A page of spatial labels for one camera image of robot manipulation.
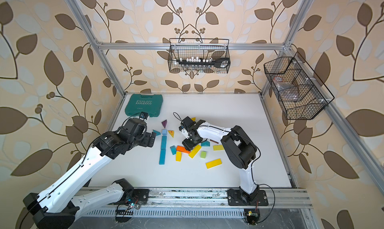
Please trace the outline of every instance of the red triangle block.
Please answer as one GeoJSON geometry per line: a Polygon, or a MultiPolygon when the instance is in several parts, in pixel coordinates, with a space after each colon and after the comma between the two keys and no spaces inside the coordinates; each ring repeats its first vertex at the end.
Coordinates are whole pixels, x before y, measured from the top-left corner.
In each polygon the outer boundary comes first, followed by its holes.
{"type": "Polygon", "coordinates": [[[163,127],[165,128],[167,126],[167,120],[165,121],[162,121],[161,124],[163,125],[163,127]]]}

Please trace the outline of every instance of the teal block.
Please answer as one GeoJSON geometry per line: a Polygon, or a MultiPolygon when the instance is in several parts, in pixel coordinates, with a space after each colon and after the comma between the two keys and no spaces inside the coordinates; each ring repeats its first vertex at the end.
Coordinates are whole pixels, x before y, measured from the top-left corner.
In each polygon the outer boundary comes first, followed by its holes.
{"type": "Polygon", "coordinates": [[[156,133],[156,136],[159,136],[161,133],[159,131],[153,130],[154,133],[156,133]]]}
{"type": "Polygon", "coordinates": [[[202,142],[201,146],[211,146],[211,143],[208,141],[202,142]]]}
{"type": "Polygon", "coordinates": [[[159,165],[164,165],[166,163],[166,150],[161,149],[160,150],[160,160],[159,160],[159,165]]]}
{"type": "Polygon", "coordinates": [[[170,146],[170,151],[172,152],[172,155],[175,155],[176,154],[175,146],[170,146]]]}
{"type": "Polygon", "coordinates": [[[161,137],[161,149],[166,149],[167,148],[167,136],[162,136],[161,137]]]}

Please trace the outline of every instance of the robotic arm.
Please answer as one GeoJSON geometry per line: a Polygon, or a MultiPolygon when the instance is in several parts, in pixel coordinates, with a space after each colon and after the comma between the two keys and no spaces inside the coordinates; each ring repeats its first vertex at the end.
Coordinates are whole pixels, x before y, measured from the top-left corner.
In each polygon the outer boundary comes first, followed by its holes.
{"type": "Polygon", "coordinates": [[[67,229],[80,217],[109,203],[125,204],[133,197],[133,187],[125,179],[95,192],[75,196],[100,169],[137,145],[152,147],[156,133],[146,132],[148,114],[130,118],[117,131],[108,131],[93,141],[87,153],[59,180],[41,193],[30,193],[23,203],[40,229],[67,229]]]}
{"type": "Polygon", "coordinates": [[[259,187],[252,177],[252,163],[258,148],[240,126],[222,128],[204,120],[194,122],[187,116],[181,121],[179,130],[186,137],[183,145],[188,151],[204,138],[221,141],[229,160],[239,168],[241,200],[250,205],[257,199],[259,187]]]}

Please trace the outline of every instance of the black wire basket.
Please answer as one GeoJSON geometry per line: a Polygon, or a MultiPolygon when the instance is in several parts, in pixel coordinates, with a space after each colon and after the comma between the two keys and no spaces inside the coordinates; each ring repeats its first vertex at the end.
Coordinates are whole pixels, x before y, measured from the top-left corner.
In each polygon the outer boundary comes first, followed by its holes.
{"type": "Polygon", "coordinates": [[[170,38],[168,66],[171,73],[228,73],[228,39],[170,38]]]}
{"type": "Polygon", "coordinates": [[[304,63],[303,57],[296,53],[293,57],[280,57],[264,64],[265,75],[288,120],[312,120],[334,99],[309,64],[314,74],[309,76],[305,73],[301,66],[304,63]],[[323,85],[329,95],[323,95],[312,80],[323,85]]]}

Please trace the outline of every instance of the wall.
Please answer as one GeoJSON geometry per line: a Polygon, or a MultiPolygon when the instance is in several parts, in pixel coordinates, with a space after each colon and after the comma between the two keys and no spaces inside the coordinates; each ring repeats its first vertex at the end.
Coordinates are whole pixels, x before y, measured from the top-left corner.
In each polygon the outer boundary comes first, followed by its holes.
{"type": "Polygon", "coordinates": [[[0,23],[0,218],[19,228],[22,199],[80,159],[120,97],[63,0],[0,0],[0,23]]]}
{"type": "MultiPolygon", "coordinates": [[[[381,163],[383,6],[382,0],[315,0],[293,46],[381,163]]],[[[275,95],[265,98],[295,178],[308,190],[321,225],[382,228],[384,198],[327,114],[288,121],[275,95]]]]}
{"type": "Polygon", "coordinates": [[[301,0],[77,0],[99,41],[228,38],[282,42],[301,0]]]}
{"type": "Polygon", "coordinates": [[[170,73],[164,59],[168,58],[167,51],[109,51],[108,59],[127,92],[259,92],[266,81],[262,65],[276,57],[273,51],[230,51],[228,74],[170,73]]]}

